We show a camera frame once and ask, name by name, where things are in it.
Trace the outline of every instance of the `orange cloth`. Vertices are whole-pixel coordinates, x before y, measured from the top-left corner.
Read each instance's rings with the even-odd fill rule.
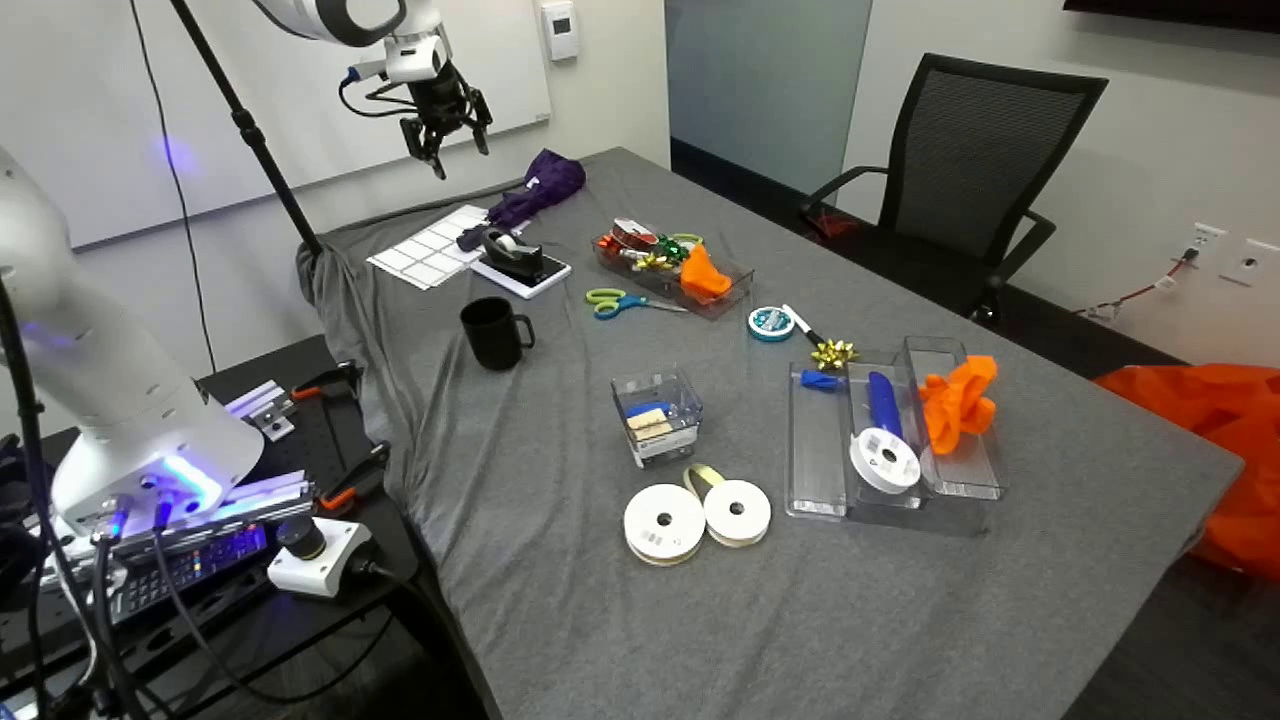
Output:
[[[1244,462],[1197,553],[1280,582],[1280,371],[1222,366],[1118,367],[1099,386]]]
[[[724,306],[731,277],[724,277],[705,243],[692,243],[680,264],[680,292],[695,306]]]
[[[952,456],[964,432],[979,438],[992,427],[995,400],[983,392],[992,390],[995,371],[995,355],[967,355],[959,367],[952,367],[952,378],[923,378],[923,432],[935,456]]]

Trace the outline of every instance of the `white robot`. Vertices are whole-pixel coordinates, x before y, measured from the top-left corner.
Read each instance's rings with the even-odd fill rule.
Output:
[[[438,172],[438,142],[469,126],[485,147],[487,107],[453,70],[431,0],[257,0],[307,40],[376,46],[378,78],[410,94],[403,142]],[[79,423],[50,481],[50,507],[79,537],[132,537],[211,511],[260,462],[265,438],[203,400],[191,378],[115,301],[95,292],[54,203],[0,147],[0,277],[33,378]]]

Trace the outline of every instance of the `black cup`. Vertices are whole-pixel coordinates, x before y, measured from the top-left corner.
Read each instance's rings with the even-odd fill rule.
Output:
[[[461,321],[476,360],[490,371],[516,367],[520,351],[536,346],[529,317],[516,317],[500,296],[471,301]]]

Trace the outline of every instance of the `gray tablecloth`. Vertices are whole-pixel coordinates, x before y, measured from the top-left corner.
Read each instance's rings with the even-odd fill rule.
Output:
[[[589,188],[531,226],[575,272],[516,301],[538,346],[490,378],[455,321],[500,296],[487,281],[416,292],[364,264],[445,211],[330,234],[310,287],[330,351],[367,367],[388,491],[502,716],[1058,716],[1236,476],[1197,438],[627,154],[591,156]],[[612,216],[711,237],[757,270],[750,301],[716,321],[591,321],[578,301],[612,281],[591,259]],[[672,571],[627,557],[627,496],[680,470],[627,462],[608,382],[684,367],[706,411],[695,462],[785,506],[785,371],[809,347],[747,340],[763,301],[862,347],[956,337],[999,355],[1008,496],[989,537],[781,511],[747,553],[705,543]]]

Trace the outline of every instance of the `wall outlet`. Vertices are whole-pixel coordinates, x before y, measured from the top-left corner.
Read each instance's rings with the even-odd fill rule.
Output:
[[[1261,277],[1268,277],[1274,259],[1280,259],[1280,243],[1247,237],[1244,243],[1230,243],[1230,251],[1221,264],[1221,277],[1227,283],[1253,287]]]
[[[1227,241],[1227,229],[1214,229],[1214,226],[1192,226],[1192,237],[1182,247],[1175,251],[1197,251],[1197,264],[1202,264],[1221,243]]]

